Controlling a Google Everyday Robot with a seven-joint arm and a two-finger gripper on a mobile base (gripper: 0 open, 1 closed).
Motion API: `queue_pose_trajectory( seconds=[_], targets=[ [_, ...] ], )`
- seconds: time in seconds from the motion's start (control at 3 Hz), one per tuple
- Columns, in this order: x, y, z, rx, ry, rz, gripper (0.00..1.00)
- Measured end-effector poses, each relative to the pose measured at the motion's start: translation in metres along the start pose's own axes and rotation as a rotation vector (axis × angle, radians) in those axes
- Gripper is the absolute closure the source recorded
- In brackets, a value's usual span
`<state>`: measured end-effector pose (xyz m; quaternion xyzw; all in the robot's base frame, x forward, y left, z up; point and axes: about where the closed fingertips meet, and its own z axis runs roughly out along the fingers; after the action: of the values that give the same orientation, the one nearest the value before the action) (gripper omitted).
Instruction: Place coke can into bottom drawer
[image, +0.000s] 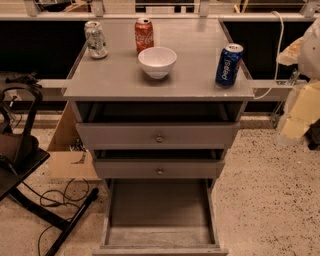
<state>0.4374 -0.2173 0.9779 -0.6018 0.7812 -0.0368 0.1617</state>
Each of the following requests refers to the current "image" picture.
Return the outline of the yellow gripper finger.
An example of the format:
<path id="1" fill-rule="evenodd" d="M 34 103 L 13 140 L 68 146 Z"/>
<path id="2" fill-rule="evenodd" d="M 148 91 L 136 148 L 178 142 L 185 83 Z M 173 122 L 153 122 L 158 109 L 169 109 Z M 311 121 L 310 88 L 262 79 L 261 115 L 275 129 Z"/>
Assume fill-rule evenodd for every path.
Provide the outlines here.
<path id="1" fill-rule="evenodd" d="M 320 82 L 309 83 L 299 91 L 290 117 L 306 124 L 313 124 L 320 118 Z"/>
<path id="2" fill-rule="evenodd" d="M 310 125 L 299 119 L 281 118 L 277 127 L 276 141 L 282 146 L 296 144 L 308 131 Z"/>

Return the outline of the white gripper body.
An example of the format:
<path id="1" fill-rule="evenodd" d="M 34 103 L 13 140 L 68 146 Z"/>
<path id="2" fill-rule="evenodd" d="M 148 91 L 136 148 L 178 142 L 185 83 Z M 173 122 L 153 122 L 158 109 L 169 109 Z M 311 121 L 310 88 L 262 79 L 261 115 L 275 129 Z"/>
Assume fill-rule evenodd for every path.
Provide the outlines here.
<path id="1" fill-rule="evenodd" d="M 300 37 L 280 52 L 276 58 L 279 64 L 290 66 L 293 64 L 301 65 L 302 59 L 300 57 L 300 48 L 303 42 L 303 38 Z"/>

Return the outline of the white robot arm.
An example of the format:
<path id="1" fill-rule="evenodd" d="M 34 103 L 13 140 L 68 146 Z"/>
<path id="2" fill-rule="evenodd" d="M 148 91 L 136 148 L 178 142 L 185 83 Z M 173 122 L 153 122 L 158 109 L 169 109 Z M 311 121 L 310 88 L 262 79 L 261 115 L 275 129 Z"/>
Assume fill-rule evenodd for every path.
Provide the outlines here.
<path id="1" fill-rule="evenodd" d="M 289 93 L 285 113 L 278 123 L 277 142 L 291 145 L 320 119 L 320 18 L 280 53 L 277 62 L 286 66 L 297 64 L 298 72 L 310 79 Z"/>

